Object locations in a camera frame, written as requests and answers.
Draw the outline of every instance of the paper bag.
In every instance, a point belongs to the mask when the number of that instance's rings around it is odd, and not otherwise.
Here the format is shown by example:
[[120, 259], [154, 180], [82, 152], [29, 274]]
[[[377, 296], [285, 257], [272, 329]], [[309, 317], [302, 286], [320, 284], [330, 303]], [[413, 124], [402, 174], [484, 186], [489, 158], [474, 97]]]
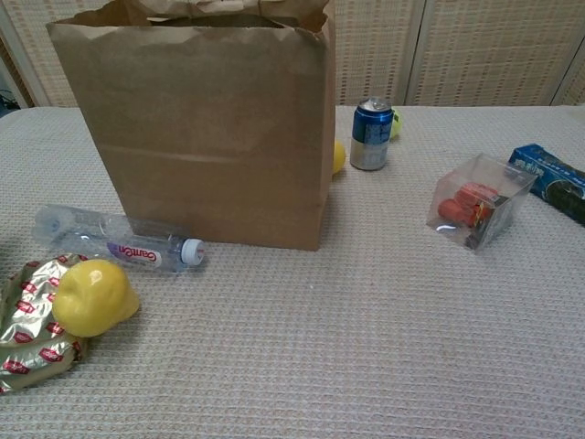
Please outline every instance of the paper bag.
[[48, 32], [128, 216], [315, 250], [333, 25], [327, 0], [115, 0]]

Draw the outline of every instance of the bottle cap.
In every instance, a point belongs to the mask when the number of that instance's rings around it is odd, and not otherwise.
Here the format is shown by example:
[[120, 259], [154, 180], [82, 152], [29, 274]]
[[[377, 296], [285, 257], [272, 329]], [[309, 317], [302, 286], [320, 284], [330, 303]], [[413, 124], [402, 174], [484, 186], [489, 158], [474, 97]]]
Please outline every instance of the bottle cap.
[[205, 243], [202, 240], [186, 240], [181, 249], [181, 260], [187, 265], [199, 265], [205, 255]]

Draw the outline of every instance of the beige wall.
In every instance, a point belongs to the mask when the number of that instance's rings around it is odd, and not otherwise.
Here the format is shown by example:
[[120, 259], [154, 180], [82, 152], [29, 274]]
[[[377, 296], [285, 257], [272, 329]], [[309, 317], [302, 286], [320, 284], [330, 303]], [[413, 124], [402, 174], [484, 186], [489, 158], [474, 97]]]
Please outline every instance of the beige wall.
[[[2, 32], [22, 52], [18, 67], [38, 104], [75, 105], [45, 24], [105, 3], [0, 0]], [[374, 94], [410, 105], [585, 101], [585, 56], [576, 57], [585, 37], [583, 0], [336, 0], [335, 6], [338, 103]]]

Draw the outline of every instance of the gray tablecloth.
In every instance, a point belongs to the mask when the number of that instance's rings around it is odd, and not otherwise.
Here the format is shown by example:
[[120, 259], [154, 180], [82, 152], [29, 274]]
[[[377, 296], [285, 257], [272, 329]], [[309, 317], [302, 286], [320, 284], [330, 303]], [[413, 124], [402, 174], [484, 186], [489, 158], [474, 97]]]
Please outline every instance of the gray tablecloth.
[[[213, 244], [203, 270], [131, 270], [139, 315], [0, 397], [0, 436], [585, 437], [585, 229], [532, 195], [479, 255], [425, 226], [437, 179], [480, 152], [538, 142], [585, 169], [585, 118], [401, 112], [389, 165], [335, 178], [322, 250]], [[351, 123], [339, 108], [346, 146]], [[78, 110], [0, 119], [0, 150], [1, 275], [47, 255], [41, 204], [122, 211]]]

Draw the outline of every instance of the woven wall panel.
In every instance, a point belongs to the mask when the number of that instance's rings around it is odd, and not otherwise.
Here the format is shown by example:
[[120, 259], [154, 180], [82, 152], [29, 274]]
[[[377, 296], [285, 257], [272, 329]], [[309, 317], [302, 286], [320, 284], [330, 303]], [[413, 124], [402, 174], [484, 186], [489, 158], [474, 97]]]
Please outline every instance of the woven wall panel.
[[550, 104], [582, 38], [583, 0], [433, 3], [407, 103]]
[[399, 74], [410, 71], [408, 44], [415, 4], [411, 0], [336, 0], [338, 103], [355, 104], [381, 95], [402, 104], [400, 96], [407, 84], [401, 83]]
[[[107, 0], [4, 2], [51, 104], [76, 105], [45, 24], [96, 9]], [[402, 103], [399, 96], [404, 96], [407, 84], [399, 83], [399, 72], [410, 69], [411, 59], [404, 62], [403, 58], [414, 4], [410, 0], [336, 1], [338, 103], [356, 103], [372, 94]]]
[[4, 62], [4, 65], [6, 66], [6, 69], [8, 70], [8, 74], [10, 75], [10, 78], [14, 81], [15, 85], [18, 88], [18, 91], [20, 92], [20, 95], [25, 100], [25, 103], [29, 107], [32, 107], [34, 105], [34, 103], [33, 103], [32, 98], [30, 97], [30, 94], [28, 94], [27, 86], [23, 82], [22, 77], [20, 76], [20, 73], [18, 72], [18, 69], [16, 68], [15, 63], [12, 60], [12, 57], [10, 56], [8, 49], [6, 48], [4, 42], [2, 41], [1, 38], [0, 38], [0, 59]]
[[3, 0], [16, 33], [35, 69], [51, 105], [76, 106], [73, 92], [48, 37], [45, 25], [77, 14], [97, 9], [107, 0]]
[[570, 79], [567, 91], [565, 91], [561, 103], [575, 105], [585, 103], [585, 57], [581, 57], [580, 67], [577, 73]]

